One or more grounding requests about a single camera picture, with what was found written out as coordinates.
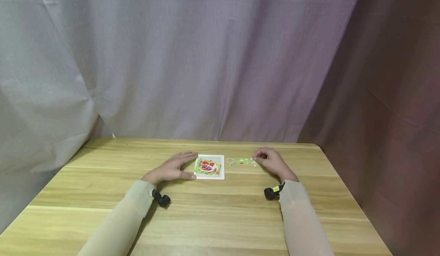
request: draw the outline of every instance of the beige sleeve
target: beige sleeve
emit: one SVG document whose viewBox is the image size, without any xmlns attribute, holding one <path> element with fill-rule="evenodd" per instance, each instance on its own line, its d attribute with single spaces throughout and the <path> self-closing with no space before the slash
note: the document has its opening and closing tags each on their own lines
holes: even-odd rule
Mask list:
<svg viewBox="0 0 440 256">
<path fill-rule="evenodd" d="M 150 209 L 153 189 L 156 187 L 151 183 L 135 181 L 125 198 L 99 225 L 78 256 L 126 256 L 142 219 Z"/>
<path fill-rule="evenodd" d="M 321 222 L 301 183 L 287 180 L 280 192 L 280 204 L 289 255 L 333 255 Z"/>
</svg>

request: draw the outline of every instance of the gray curtain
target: gray curtain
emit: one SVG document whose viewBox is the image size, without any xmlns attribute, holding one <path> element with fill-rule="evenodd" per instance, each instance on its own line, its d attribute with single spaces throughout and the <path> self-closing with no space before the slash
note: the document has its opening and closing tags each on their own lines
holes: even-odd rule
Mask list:
<svg viewBox="0 0 440 256">
<path fill-rule="evenodd" d="M 296 141 L 355 3 L 0 0 L 0 230 L 90 133 Z"/>
</svg>

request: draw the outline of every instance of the wood grain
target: wood grain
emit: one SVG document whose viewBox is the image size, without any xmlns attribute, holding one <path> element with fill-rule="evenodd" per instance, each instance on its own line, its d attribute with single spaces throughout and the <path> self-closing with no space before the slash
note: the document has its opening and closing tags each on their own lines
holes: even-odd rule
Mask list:
<svg viewBox="0 0 440 256">
<path fill-rule="evenodd" d="M 0 235 L 0 255 L 76 255 L 133 181 L 170 155 L 250 157 L 261 146 L 296 172 L 336 256 L 391 255 L 315 145 L 123 138 L 90 140 Z M 276 178 L 260 166 L 225 168 L 225 181 L 161 184 L 171 205 L 153 204 L 131 255 L 288 255 L 280 205 L 263 195 Z"/>
</svg>

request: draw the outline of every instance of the white card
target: white card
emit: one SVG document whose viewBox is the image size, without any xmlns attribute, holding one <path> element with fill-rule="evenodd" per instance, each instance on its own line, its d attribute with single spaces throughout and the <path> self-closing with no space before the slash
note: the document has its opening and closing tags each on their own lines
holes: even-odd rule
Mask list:
<svg viewBox="0 0 440 256">
<path fill-rule="evenodd" d="M 194 164 L 197 180 L 224 180 L 225 156 L 199 154 Z"/>
</svg>

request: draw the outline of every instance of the white frame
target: white frame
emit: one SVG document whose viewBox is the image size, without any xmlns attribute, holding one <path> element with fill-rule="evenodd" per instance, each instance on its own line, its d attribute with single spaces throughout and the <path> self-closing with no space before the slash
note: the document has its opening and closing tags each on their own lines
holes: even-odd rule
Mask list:
<svg viewBox="0 0 440 256">
<path fill-rule="evenodd" d="M 203 154 L 199 154 L 199 156 L 197 157 L 197 159 L 194 162 L 194 168 L 193 171 L 195 170 L 195 167 L 197 165 L 197 160 L 199 158 L 210 158 L 210 157 L 215 157 L 215 158 L 220 158 L 221 159 L 221 166 L 222 169 L 220 169 L 220 176 L 219 177 L 213 177 L 213 176 L 206 176 L 206 175 L 201 175 L 201 174 L 197 174 L 196 172 L 194 172 L 194 175 L 197 176 L 197 180 L 224 180 L 225 179 L 225 155 L 203 155 Z"/>
</svg>

